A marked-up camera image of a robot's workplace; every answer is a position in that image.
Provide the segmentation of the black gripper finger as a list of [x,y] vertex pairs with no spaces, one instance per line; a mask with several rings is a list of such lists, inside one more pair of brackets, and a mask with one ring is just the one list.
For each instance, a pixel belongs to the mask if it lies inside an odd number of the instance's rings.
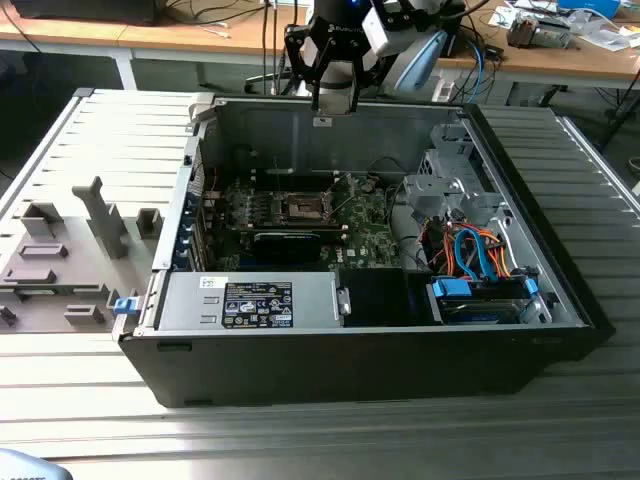
[[301,54],[301,49],[307,39],[313,40],[315,25],[310,23],[305,26],[290,24],[285,30],[284,44],[289,58],[291,75],[289,83],[291,85],[299,85],[304,81],[312,87],[311,109],[317,111],[319,109],[320,81],[321,81],[321,65],[320,57],[316,54],[314,61],[308,65]]
[[351,87],[349,92],[349,112],[355,112],[360,93],[363,89],[378,82],[381,69],[381,59],[371,50],[350,48]]

